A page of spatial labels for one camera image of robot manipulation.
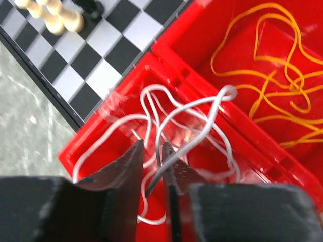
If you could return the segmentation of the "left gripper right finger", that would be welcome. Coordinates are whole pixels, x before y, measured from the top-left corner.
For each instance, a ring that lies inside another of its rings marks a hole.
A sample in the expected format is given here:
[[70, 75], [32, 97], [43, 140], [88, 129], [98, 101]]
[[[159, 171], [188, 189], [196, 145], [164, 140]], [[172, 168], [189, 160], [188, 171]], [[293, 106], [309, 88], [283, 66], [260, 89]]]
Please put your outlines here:
[[214, 184], [178, 159], [163, 174], [168, 241], [322, 241], [299, 186]]

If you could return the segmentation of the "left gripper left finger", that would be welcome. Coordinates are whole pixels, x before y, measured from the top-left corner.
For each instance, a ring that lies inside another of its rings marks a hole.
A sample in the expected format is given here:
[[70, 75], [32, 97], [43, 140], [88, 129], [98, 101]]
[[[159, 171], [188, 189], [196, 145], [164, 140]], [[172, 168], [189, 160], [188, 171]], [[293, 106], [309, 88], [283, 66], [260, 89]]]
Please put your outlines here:
[[1, 241], [134, 241], [143, 141], [76, 182], [1, 177]]

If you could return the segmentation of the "red three-compartment bin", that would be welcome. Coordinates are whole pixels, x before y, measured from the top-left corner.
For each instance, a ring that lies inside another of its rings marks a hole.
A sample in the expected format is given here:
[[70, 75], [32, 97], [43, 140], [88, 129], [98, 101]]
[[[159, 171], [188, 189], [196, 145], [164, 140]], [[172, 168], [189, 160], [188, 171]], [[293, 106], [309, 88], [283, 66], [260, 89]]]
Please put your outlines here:
[[195, 1], [59, 153], [72, 179], [111, 163], [136, 139], [147, 145], [143, 180], [164, 141], [209, 136], [184, 160], [219, 183], [290, 183], [322, 210], [322, 1]]

